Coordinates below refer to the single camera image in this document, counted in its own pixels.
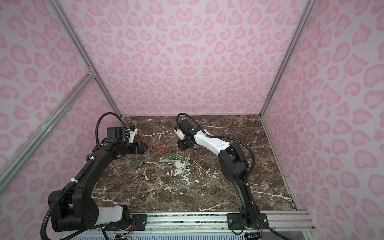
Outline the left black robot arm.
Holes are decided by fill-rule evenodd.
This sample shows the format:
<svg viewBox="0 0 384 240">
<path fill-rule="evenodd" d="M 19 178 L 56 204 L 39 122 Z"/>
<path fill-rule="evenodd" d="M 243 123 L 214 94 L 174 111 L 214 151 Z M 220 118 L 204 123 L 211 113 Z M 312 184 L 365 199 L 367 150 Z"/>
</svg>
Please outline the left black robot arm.
<svg viewBox="0 0 384 240">
<path fill-rule="evenodd" d="M 132 227 L 128 206 L 99 207 L 92 193 L 104 170 L 119 156 L 142 155 L 146 151 L 148 146 L 144 142 L 134 140 L 137 132 L 134 127 L 107 129 L 106 138 L 86 156 L 86 164 L 79 173 L 62 190 L 49 195 L 49 209 L 40 230 L 41 239 L 49 239 L 49 223 L 55 232 L 72 231 L 69 239 L 96 228 L 105 232 Z"/>
</svg>

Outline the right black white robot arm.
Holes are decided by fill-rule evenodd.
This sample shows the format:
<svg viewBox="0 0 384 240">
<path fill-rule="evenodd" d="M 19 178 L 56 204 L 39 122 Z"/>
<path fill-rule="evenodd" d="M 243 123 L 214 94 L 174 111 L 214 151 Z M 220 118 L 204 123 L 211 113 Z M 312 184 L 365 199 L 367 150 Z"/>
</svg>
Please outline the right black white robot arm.
<svg viewBox="0 0 384 240">
<path fill-rule="evenodd" d="M 222 174 L 234 186 L 242 225 L 247 229 L 261 226 L 268 228 L 268 219 L 254 202 L 249 185 L 249 176 L 256 165 L 252 149 L 235 138 L 209 134 L 188 114 L 180 113 L 176 121 L 174 132 L 179 137 L 177 144 L 180 150 L 199 145 L 219 158 Z"/>
</svg>

